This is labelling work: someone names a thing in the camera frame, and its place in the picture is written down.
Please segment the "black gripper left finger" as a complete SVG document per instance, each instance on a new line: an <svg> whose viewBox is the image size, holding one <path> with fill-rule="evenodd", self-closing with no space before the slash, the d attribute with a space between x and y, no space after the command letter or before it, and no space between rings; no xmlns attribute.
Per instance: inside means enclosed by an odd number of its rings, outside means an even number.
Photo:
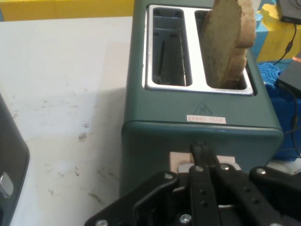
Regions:
<svg viewBox="0 0 301 226"><path fill-rule="evenodd" d="M87 226L219 226L219 208L210 168L219 161L206 143L193 144L187 173L163 171L116 200Z"/></svg>

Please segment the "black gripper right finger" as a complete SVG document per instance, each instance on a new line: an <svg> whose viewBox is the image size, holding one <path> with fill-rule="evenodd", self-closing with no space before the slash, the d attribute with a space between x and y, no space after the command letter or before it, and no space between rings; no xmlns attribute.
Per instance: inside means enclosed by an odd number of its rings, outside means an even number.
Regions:
<svg viewBox="0 0 301 226"><path fill-rule="evenodd" d="M220 163L199 144L199 223L204 226L299 226L301 177L270 167L249 174Z"/></svg>

